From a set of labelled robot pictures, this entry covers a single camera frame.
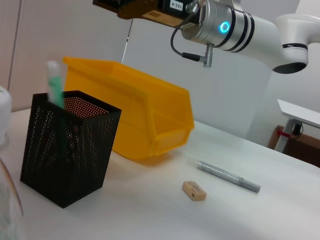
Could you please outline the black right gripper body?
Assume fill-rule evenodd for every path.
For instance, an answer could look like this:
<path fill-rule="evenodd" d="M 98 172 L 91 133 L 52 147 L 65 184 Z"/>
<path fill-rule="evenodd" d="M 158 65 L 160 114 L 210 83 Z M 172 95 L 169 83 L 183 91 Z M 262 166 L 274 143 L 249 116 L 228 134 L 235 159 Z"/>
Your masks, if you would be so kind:
<path fill-rule="evenodd" d="M 116 13 L 124 20 L 145 19 L 175 27 L 188 17 L 191 0 L 94 0 L 93 5 Z"/>

